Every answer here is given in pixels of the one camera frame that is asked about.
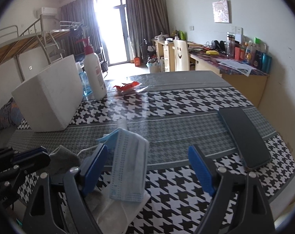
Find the grey sock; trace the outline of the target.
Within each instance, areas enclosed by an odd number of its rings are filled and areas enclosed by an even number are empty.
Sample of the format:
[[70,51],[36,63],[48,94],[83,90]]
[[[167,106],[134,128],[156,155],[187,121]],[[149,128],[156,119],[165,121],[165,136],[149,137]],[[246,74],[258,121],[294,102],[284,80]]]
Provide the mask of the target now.
[[49,154],[50,164],[46,168],[48,174],[58,175],[66,173],[70,168],[80,166],[81,161],[77,154],[59,145]]

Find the blue face mask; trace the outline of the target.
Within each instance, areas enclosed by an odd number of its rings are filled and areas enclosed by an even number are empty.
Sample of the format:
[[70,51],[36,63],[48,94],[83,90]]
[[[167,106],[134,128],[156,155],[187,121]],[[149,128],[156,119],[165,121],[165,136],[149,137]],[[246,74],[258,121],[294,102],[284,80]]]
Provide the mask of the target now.
[[145,193],[148,140],[137,133],[117,128],[97,141],[113,152],[110,198],[142,202]]

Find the blue plaid quilt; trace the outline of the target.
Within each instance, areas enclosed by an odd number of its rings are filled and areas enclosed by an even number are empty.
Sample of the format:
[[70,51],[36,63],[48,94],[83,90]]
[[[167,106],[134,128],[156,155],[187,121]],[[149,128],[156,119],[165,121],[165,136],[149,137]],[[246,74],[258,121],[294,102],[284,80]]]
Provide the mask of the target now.
[[0,109],[0,130],[4,130],[11,126],[19,126],[24,117],[18,108],[15,100],[11,98],[5,105]]

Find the white foam box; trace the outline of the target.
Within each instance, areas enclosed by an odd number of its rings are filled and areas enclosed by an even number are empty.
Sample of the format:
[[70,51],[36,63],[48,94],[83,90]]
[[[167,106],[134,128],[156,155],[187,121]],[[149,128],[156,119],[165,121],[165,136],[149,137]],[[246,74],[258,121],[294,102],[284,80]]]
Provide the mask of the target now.
[[12,91],[24,119],[35,132],[65,130],[83,99],[74,56],[67,56]]

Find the black smartphone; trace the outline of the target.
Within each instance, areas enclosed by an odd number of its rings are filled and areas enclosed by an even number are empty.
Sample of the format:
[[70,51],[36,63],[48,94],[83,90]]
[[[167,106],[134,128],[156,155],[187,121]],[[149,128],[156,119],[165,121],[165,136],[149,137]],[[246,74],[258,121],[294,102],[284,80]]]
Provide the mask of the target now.
[[246,170],[256,170],[272,160],[260,133],[242,108],[220,108],[218,114],[228,129]]

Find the white pump lotion bottle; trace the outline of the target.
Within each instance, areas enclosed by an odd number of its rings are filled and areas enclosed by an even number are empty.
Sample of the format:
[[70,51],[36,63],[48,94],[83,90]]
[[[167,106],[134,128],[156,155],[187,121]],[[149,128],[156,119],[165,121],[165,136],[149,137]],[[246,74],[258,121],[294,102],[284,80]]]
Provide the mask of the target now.
[[107,89],[103,79],[99,57],[90,43],[90,37],[76,41],[76,43],[80,42],[84,46],[84,70],[87,73],[94,99],[101,100],[106,96]]

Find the metal bunk bed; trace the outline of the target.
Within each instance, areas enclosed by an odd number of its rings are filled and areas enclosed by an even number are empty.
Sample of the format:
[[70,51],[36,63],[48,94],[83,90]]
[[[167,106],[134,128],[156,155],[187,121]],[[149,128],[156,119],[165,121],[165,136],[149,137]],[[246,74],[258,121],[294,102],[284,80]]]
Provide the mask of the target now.
[[68,37],[70,27],[76,23],[68,23],[56,16],[41,16],[23,32],[19,32],[17,25],[0,28],[0,66],[15,59],[21,77],[24,77],[19,56],[30,50],[40,47],[47,63],[64,58],[65,50],[60,47],[60,40]]

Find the red snack packet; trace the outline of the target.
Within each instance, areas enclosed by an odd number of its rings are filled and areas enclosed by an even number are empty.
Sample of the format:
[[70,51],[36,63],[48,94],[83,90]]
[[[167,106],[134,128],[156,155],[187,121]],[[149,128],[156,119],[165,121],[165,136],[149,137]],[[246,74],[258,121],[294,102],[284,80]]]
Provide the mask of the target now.
[[143,87],[141,83],[132,81],[128,83],[120,83],[119,85],[115,85],[114,88],[116,88],[119,95],[126,95],[131,94],[132,92],[142,92],[147,89],[148,86]]

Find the houndstooth tablecloth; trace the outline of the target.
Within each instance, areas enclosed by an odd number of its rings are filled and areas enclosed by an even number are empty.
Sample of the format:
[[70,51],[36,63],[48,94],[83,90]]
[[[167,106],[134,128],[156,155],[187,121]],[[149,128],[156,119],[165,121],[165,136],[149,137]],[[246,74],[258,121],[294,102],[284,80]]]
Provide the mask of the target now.
[[295,197],[295,160],[286,143],[259,110],[236,88],[207,71],[145,74],[134,77],[139,91],[118,95],[107,81],[107,96],[85,100],[62,132],[36,133],[22,122],[9,140],[20,152],[62,145],[86,156],[96,139],[127,120],[128,129],[149,141],[146,190],[151,198],[128,228],[129,233],[192,233],[209,206],[188,162],[188,147],[197,144],[217,166],[244,174],[231,136],[218,116],[225,107],[240,107],[252,121],[272,160],[257,171],[274,218]]

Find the orange box on floor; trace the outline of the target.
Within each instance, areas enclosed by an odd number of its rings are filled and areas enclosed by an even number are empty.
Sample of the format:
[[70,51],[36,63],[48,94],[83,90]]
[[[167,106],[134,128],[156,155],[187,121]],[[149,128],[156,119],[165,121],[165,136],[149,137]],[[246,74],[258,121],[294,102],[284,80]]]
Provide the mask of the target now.
[[134,58],[134,64],[135,66],[140,66],[141,65],[141,59],[139,57]]

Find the wooden desk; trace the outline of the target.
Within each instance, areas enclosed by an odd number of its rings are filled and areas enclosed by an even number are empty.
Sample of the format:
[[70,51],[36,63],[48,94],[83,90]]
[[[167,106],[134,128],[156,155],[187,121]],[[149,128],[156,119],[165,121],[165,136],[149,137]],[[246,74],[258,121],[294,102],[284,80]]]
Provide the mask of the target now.
[[[153,42],[156,46],[158,59],[164,58],[165,71],[176,71],[175,52],[178,49],[174,46],[174,43],[166,44],[165,41],[160,40],[154,40]],[[193,64],[189,66],[189,70],[212,71],[240,91],[254,106],[258,107],[260,105],[268,74],[252,67],[250,74],[246,76],[240,71],[218,62],[219,59],[226,59],[225,56],[208,55],[205,50],[201,49],[202,45],[199,44],[189,42],[188,45],[189,61]]]

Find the white bucket on floor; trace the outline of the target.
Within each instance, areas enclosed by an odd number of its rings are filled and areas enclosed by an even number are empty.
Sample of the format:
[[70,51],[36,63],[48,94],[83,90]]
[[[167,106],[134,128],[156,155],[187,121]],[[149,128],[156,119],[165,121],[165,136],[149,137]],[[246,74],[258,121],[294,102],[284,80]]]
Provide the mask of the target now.
[[146,66],[151,74],[161,72],[161,67],[157,58],[148,59]]

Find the white air conditioner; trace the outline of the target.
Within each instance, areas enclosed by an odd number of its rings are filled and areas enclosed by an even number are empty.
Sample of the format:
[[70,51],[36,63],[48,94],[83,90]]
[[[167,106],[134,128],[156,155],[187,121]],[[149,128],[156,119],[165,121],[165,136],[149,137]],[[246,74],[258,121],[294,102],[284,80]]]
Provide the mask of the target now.
[[36,16],[39,19],[41,16],[57,16],[58,9],[52,7],[41,7],[36,11]]

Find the papers on desk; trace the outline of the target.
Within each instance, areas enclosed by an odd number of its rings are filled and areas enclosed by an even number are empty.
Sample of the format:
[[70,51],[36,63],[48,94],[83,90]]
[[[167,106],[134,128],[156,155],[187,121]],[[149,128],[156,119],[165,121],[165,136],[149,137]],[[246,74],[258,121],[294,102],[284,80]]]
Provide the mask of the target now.
[[241,63],[231,59],[217,59],[216,60],[220,65],[226,66],[228,68],[234,69],[245,76],[249,76],[252,70],[256,70],[256,68],[247,65],[245,63]]

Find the left brown curtain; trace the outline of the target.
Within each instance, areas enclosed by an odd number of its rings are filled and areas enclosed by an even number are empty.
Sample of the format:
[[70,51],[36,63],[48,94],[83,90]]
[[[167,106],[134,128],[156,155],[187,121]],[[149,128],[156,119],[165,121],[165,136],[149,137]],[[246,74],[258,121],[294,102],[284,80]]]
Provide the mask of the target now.
[[62,21],[77,24],[70,27],[70,34],[61,42],[68,56],[77,56],[84,52],[84,44],[78,42],[80,39],[89,39],[95,51],[101,47],[93,0],[75,0],[62,6],[60,12]]

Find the brown curtain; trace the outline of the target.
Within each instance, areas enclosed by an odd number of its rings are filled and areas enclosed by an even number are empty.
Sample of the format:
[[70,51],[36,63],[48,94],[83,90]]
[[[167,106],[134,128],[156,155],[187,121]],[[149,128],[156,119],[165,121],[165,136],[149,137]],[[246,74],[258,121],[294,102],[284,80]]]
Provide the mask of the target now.
[[141,57],[141,44],[161,33],[169,33],[165,0],[126,0],[130,43],[135,57]]
[[60,12],[62,21],[77,24],[70,27],[70,34],[61,42],[68,56],[77,56],[84,52],[84,44],[78,42],[80,39],[89,39],[95,51],[101,47],[93,0],[75,0],[62,6]]

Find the teal bottle on desk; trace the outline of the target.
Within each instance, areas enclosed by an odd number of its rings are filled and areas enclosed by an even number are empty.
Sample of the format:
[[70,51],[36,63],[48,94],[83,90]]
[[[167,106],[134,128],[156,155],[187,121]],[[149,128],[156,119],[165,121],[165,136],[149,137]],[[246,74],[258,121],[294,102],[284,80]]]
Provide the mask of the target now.
[[272,64],[272,57],[264,53],[262,55],[262,72],[269,74],[271,70],[271,64]]

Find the smiley wooden chair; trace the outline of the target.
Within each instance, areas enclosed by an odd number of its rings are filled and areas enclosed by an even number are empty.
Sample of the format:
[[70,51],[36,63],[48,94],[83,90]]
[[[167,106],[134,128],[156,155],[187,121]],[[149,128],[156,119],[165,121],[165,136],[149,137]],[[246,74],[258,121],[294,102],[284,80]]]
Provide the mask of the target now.
[[190,57],[188,44],[184,40],[173,40],[175,54],[175,71],[189,71]]

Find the glass balcony door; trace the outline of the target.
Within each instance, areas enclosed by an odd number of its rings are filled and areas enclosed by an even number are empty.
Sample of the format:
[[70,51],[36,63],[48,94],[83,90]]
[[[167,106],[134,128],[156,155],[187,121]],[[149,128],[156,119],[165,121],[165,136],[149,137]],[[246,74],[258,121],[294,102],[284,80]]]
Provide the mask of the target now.
[[93,0],[93,5],[109,65],[130,62],[126,0]]

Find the yellow object on desk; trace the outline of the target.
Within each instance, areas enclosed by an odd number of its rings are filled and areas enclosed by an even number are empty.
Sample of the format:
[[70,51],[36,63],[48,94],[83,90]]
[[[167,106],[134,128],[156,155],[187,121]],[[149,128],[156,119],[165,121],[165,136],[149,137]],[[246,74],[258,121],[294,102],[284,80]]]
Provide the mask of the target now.
[[206,51],[206,54],[207,55],[210,55],[210,56],[218,56],[219,55],[219,52],[216,51],[216,50],[207,50]]

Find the right brown curtain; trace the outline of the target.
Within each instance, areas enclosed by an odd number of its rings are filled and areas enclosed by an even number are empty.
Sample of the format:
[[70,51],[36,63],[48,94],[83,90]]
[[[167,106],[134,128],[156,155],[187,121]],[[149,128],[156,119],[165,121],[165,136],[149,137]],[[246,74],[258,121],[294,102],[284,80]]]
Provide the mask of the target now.
[[126,0],[130,43],[135,57],[141,57],[141,44],[161,33],[169,33],[165,0]]

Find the cartoon wall picture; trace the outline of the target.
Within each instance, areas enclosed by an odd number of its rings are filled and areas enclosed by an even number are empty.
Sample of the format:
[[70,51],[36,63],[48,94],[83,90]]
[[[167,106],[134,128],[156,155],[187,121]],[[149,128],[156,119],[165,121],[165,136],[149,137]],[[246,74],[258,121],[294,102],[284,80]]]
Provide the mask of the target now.
[[212,2],[214,23],[230,23],[228,0]]

